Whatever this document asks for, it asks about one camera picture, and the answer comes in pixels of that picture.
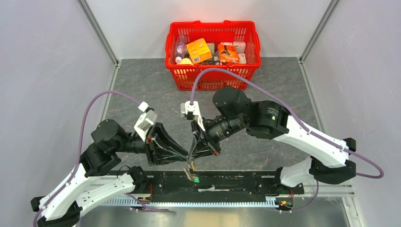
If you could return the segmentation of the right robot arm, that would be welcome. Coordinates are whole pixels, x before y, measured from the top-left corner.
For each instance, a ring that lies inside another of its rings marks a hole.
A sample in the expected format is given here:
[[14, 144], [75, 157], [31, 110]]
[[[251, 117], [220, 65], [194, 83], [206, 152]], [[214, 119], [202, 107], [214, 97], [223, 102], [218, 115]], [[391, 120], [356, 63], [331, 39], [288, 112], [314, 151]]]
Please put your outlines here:
[[218, 90], [213, 104], [219, 111], [214, 119], [200, 114], [196, 101], [182, 103], [181, 117], [190, 120], [194, 140], [188, 161], [204, 156], [218, 156], [220, 142], [245, 130], [258, 139], [289, 144], [308, 154], [308, 158], [290, 167], [276, 170], [273, 188], [286, 193], [291, 187], [311, 179], [326, 184], [340, 184], [356, 176], [356, 164], [349, 160], [347, 149], [354, 151], [352, 138], [338, 140], [322, 132], [305, 131], [284, 106], [274, 101], [254, 102], [242, 90], [224, 87]]

